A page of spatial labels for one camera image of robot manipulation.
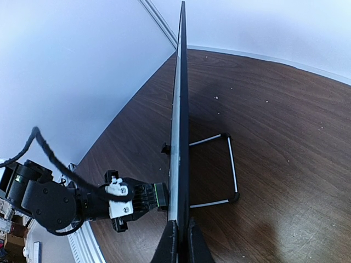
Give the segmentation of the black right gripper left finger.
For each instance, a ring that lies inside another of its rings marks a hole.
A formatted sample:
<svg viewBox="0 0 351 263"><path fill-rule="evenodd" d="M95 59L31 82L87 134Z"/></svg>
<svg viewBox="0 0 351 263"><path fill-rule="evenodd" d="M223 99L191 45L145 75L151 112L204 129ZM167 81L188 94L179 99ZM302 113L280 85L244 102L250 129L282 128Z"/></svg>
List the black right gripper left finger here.
<svg viewBox="0 0 351 263"><path fill-rule="evenodd" d="M151 263L176 263L178 226L175 220L167 221Z"/></svg>

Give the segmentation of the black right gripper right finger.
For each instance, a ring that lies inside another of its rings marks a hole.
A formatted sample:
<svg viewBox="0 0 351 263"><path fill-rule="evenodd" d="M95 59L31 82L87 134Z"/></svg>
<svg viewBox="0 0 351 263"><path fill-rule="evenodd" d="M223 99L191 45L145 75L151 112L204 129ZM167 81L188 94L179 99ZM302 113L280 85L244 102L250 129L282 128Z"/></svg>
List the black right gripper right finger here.
<svg viewBox="0 0 351 263"><path fill-rule="evenodd" d="M194 218L188 226L188 253L191 263L215 263L203 233Z"/></svg>

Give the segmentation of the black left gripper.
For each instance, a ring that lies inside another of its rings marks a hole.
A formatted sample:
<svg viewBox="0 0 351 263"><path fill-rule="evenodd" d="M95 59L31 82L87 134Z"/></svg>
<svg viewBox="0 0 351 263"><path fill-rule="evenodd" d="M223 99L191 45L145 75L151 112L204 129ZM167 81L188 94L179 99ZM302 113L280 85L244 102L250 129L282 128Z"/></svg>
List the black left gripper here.
<svg viewBox="0 0 351 263"><path fill-rule="evenodd" d="M130 193L133 198L128 202L109 201L109 215L116 232L128 230L127 222L136 221L150 210L156 208L154 184L148 184L132 178L120 178L118 172L109 170L105 173L105 191L125 197Z"/></svg>

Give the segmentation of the green whiteboard eraser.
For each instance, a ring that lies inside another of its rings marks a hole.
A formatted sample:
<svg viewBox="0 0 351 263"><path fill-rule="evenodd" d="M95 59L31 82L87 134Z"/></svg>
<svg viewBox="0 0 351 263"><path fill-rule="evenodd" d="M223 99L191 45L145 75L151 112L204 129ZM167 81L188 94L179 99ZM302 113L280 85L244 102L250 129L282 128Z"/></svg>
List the green whiteboard eraser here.
<svg viewBox="0 0 351 263"><path fill-rule="evenodd" d="M155 196L158 207L167 207L169 204L169 192L164 182L154 184Z"/></svg>

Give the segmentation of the white whiteboard with writing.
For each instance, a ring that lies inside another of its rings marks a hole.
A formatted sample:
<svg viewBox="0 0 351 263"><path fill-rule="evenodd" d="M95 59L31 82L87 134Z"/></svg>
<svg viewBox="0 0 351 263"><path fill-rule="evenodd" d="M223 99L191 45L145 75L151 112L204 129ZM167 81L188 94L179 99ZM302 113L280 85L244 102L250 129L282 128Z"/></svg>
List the white whiteboard with writing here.
<svg viewBox="0 0 351 263"><path fill-rule="evenodd" d="M177 223L176 262L188 262L189 100L186 5L181 2L173 85L168 220Z"/></svg>

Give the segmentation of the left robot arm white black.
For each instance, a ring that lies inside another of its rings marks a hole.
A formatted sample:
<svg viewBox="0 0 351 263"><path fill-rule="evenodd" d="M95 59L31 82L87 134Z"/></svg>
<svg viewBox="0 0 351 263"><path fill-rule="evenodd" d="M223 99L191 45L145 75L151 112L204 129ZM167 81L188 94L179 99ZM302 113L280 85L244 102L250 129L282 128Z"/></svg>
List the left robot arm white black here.
<svg viewBox="0 0 351 263"><path fill-rule="evenodd" d="M55 182L51 170L32 161L1 168L1 199L56 236L69 235L86 221L102 219L111 219L114 230L123 232L127 222L158 207L154 184L120 178L116 170L105 173L105 184L99 189L131 200L106 201L73 181Z"/></svg>

